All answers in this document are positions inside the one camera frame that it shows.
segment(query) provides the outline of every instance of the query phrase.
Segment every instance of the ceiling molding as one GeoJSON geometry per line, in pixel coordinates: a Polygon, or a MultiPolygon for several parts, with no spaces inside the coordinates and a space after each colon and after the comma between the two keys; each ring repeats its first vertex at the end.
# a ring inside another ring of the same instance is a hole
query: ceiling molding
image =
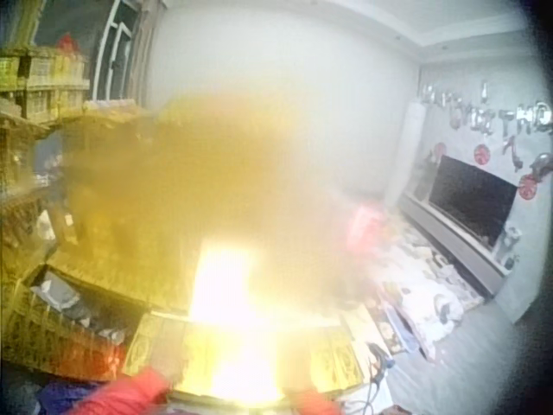
{"type": "MultiPolygon", "coordinates": [[[[168,9],[191,4],[220,3],[236,5],[237,3],[241,3],[239,1],[228,0],[212,0],[212,2],[207,0],[162,1],[168,9]]],[[[242,1],[244,4],[248,4],[252,0],[242,1]]],[[[526,56],[534,54],[534,50],[531,48],[524,48],[519,45],[513,45],[512,47],[497,45],[497,47],[494,47],[490,44],[473,50],[451,51],[449,53],[444,53],[436,48],[436,45],[443,43],[462,42],[469,39],[474,41],[474,38],[481,36],[508,35],[527,29],[528,22],[524,18],[524,15],[516,10],[497,16],[448,24],[427,32],[419,32],[414,30],[408,22],[395,17],[392,13],[380,7],[370,4],[367,0],[255,0],[253,3],[257,5],[263,3],[280,4],[293,10],[307,11],[309,14],[313,14],[313,16],[320,16],[326,12],[327,15],[332,15],[335,19],[341,21],[344,20],[343,16],[349,14],[349,21],[357,22],[357,26],[362,25],[365,27],[367,33],[371,33],[371,35],[388,42],[394,48],[401,49],[403,53],[421,63],[479,59],[490,56],[526,56]]]]}
{"type": "Polygon", "coordinates": [[[423,64],[446,63],[457,61],[471,61],[482,59],[498,59],[498,58],[522,58],[536,56],[534,48],[525,47],[505,47],[505,48],[488,48],[478,50],[466,50],[462,52],[451,52],[447,54],[430,55],[423,59],[423,64]]]}
{"type": "Polygon", "coordinates": [[[325,0],[324,3],[334,4],[358,13],[364,17],[368,17],[369,19],[394,30],[402,37],[405,37],[415,43],[417,46],[422,46],[421,36],[413,30],[411,26],[379,7],[367,4],[367,2],[362,0],[325,0]]]}
{"type": "Polygon", "coordinates": [[[457,41],[475,36],[497,35],[517,32],[528,27],[525,18],[517,12],[449,24],[441,28],[419,35],[419,46],[427,47],[437,43],[457,41]]]}

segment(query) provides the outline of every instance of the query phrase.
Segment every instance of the tv stand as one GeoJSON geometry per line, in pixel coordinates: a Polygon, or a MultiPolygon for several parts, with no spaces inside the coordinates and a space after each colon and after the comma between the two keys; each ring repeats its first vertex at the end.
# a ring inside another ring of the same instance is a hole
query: tv stand
{"type": "Polygon", "coordinates": [[[472,234],[438,209],[427,202],[418,201],[412,195],[403,195],[398,205],[409,218],[459,260],[489,297],[499,292],[509,271],[472,234]]]}

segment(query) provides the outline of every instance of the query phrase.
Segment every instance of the cable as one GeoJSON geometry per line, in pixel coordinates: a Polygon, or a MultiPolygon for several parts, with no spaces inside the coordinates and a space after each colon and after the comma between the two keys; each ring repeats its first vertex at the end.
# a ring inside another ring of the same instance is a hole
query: cable
{"type": "Polygon", "coordinates": [[[363,406],[362,409],[358,409],[358,410],[353,411],[353,412],[344,412],[344,415],[354,415],[354,414],[359,413],[359,412],[363,412],[362,415],[366,415],[366,410],[369,407],[371,408],[371,415],[374,415],[374,408],[372,408],[372,403],[377,398],[378,392],[380,392],[380,382],[375,383],[375,382],[372,381],[372,362],[371,362],[371,355],[370,354],[368,355],[368,358],[369,358],[369,374],[371,375],[371,383],[369,384],[369,391],[367,392],[366,400],[353,400],[353,401],[349,401],[349,402],[345,401],[345,402],[342,403],[343,405],[340,405],[341,409],[343,409],[344,406],[351,405],[351,404],[364,404],[364,406],[363,406]],[[374,396],[371,398],[371,391],[372,391],[372,384],[373,383],[376,385],[377,388],[376,388],[376,392],[374,393],[374,396]]]}

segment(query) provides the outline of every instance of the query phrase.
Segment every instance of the person's arm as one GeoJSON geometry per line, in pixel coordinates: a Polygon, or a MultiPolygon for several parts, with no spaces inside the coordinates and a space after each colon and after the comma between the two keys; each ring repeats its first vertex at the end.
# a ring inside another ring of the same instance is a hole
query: person's arm
{"type": "Polygon", "coordinates": [[[315,389],[289,394],[289,399],[300,415],[340,415],[340,408],[315,389]]]}
{"type": "Polygon", "coordinates": [[[167,392],[170,382],[148,367],[136,376],[101,387],[72,409],[70,415],[140,415],[167,392]]]}
{"type": "Polygon", "coordinates": [[[149,366],[139,374],[101,387],[69,415],[141,415],[182,376],[182,323],[166,321],[156,339],[149,366]]]}
{"type": "Polygon", "coordinates": [[[311,380],[311,357],[301,338],[290,335],[279,344],[276,378],[300,415],[340,415],[340,408],[311,380]]]}

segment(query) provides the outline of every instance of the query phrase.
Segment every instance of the red decoration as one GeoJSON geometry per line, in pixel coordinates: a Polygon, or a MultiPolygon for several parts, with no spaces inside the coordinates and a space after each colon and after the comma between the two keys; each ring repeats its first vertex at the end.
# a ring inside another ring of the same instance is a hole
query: red decoration
{"type": "Polygon", "coordinates": [[[479,144],[474,149],[474,161],[480,166],[490,161],[490,149],[485,144],[479,144]]]}
{"type": "Polygon", "coordinates": [[[79,45],[69,33],[65,33],[58,41],[58,49],[68,52],[70,54],[79,52],[79,45]]]}
{"type": "Polygon", "coordinates": [[[536,196],[537,182],[531,175],[524,175],[518,182],[518,194],[524,200],[529,201],[536,196]]]}
{"type": "Polygon", "coordinates": [[[382,209],[376,205],[358,207],[349,224],[347,249],[357,254],[369,253],[380,241],[385,218],[382,209]]]}
{"type": "Polygon", "coordinates": [[[434,146],[434,157],[437,161],[440,161],[442,156],[448,154],[448,147],[444,143],[438,143],[434,146]]]}

